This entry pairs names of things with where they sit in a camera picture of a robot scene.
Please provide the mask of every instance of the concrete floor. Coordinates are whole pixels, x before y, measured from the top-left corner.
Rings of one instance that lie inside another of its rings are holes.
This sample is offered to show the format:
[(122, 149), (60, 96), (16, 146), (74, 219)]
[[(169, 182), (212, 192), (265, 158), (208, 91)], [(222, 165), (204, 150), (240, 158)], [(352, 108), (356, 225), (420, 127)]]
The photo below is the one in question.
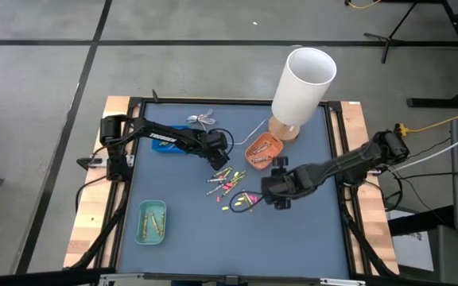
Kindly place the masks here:
[[(387, 35), (407, 4), (354, 10), (343, 1), (122, 0), (114, 1), (102, 38), (365, 40)], [(0, 0), (0, 38), (93, 37), (103, 0)], [(458, 12), (458, 1), (452, 2)], [(440, 6), (418, 5), (397, 36), (454, 41)], [(449, 98), (458, 92), (458, 49), (392, 49), (380, 64), (380, 48), (320, 48), (338, 75), (325, 98), (360, 101), (369, 134), (452, 117), (458, 110), (410, 109), (411, 96)], [(74, 198), (85, 171), (75, 160), (92, 150), (108, 95), (271, 99), (287, 47), (99, 47), (64, 155), (29, 271), (60, 269), (74, 220)], [(75, 93), (87, 47), (0, 47), (0, 274), (8, 273), (40, 190), (52, 151)], [(406, 138), (412, 153), (448, 137), (443, 126)], [(402, 175), (450, 170), (449, 154)], [(396, 190), (390, 176), (385, 193)], [(431, 207), (452, 202), (449, 177), (413, 181)], [(409, 186), (402, 205), (424, 211)]]

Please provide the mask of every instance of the white label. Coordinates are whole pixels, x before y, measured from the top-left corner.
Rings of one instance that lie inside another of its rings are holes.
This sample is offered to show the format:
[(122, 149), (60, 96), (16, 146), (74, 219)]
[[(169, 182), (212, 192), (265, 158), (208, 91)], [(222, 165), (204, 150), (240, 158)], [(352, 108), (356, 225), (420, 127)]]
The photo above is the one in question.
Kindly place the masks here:
[(162, 141), (167, 141), (167, 142), (171, 142), (171, 143), (176, 142), (176, 139), (174, 139), (174, 138), (163, 136), (163, 135), (158, 135), (158, 134), (155, 134), (155, 133), (150, 133), (149, 136), (151, 138), (155, 138), (155, 139), (162, 140)]

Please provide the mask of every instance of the tripod leg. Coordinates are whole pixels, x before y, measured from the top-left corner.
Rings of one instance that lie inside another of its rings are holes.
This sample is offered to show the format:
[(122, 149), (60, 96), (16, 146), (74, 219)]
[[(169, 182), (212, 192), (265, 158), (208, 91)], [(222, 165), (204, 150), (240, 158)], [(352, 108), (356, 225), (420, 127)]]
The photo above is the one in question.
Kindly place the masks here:
[(363, 33), (363, 35), (364, 35), (365, 37), (372, 37), (372, 38), (375, 38), (375, 39), (378, 39), (378, 40), (381, 40), (381, 41), (386, 41), (386, 40), (388, 40), (386, 37), (379, 36), (379, 35), (374, 35), (374, 34), (371, 34), (371, 33)]
[(381, 64), (386, 62), (386, 57), (388, 56), (388, 51), (390, 50), (390, 40), (386, 40), (385, 49), (382, 51)]
[(404, 17), (402, 17), (401, 21), (398, 23), (398, 25), (395, 27), (394, 31), (390, 34), (389, 38), (391, 39), (394, 34), (397, 32), (398, 28), (401, 27), (402, 23), (404, 23), (404, 20), (409, 16), (409, 14), (411, 13), (411, 11), (413, 11), (413, 8), (417, 5), (417, 2), (413, 3), (413, 5), (411, 5), (411, 7), (409, 8), (409, 10), (407, 10), (406, 12), (406, 15), (404, 15)]

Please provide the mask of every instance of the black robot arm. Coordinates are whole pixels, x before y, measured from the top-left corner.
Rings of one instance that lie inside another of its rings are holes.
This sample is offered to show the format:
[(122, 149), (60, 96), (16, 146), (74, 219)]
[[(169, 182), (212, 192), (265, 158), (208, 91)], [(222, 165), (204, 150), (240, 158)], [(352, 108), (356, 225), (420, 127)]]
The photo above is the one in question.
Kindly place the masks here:
[[(133, 124), (134, 131), (121, 137), (123, 122)], [(220, 170), (229, 160), (226, 154), (226, 136), (216, 130), (208, 132), (200, 129), (175, 129), (163, 126), (145, 118), (128, 118), (126, 115), (111, 115), (100, 121), (100, 143), (107, 148), (107, 179), (112, 181), (128, 181), (130, 168), (121, 146), (140, 138), (148, 137), (174, 144), (186, 153), (195, 154), (208, 159), (215, 170)]]
[(261, 179), (262, 196), (275, 208), (287, 209), (291, 199), (312, 194), (331, 176), (341, 176), (347, 185), (360, 185), (372, 168), (401, 163), (408, 155), (409, 150), (399, 134), (389, 130), (378, 132), (360, 148), (325, 163), (272, 171), (272, 176)]

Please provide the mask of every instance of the blue tabletop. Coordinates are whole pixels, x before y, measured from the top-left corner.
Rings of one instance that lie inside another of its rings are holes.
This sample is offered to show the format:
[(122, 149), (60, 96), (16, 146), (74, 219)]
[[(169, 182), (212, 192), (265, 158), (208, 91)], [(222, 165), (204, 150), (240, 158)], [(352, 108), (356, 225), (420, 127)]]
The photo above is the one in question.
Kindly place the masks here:
[[(208, 108), (217, 120), (208, 128), (228, 129), (237, 142), (271, 116), (270, 106), (147, 103), (145, 117), (164, 125), (182, 125), (188, 116), (206, 113)], [(248, 145), (265, 131), (267, 124), (229, 155), (226, 166), (247, 170), (233, 192), (260, 191), (261, 177), (270, 175), (271, 167), (256, 171), (244, 158)], [(327, 132), (323, 108), (318, 107), (299, 137), (285, 144), (281, 156), (289, 157), (290, 168), (331, 159)], [(277, 211), (263, 201), (253, 212), (235, 214), (222, 211), (230, 195), (221, 203), (215, 195), (205, 195), (214, 187), (206, 183), (214, 171), (205, 159), (157, 153), (151, 145), (150, 139), (139, 141), (118, 272), (348, 279), (334, 179), (314, 194), (292, 201), (289, 210)], [(165, 238), (159, 245), (135, 241), (139, 203), (147, 199), (167, 204)]]

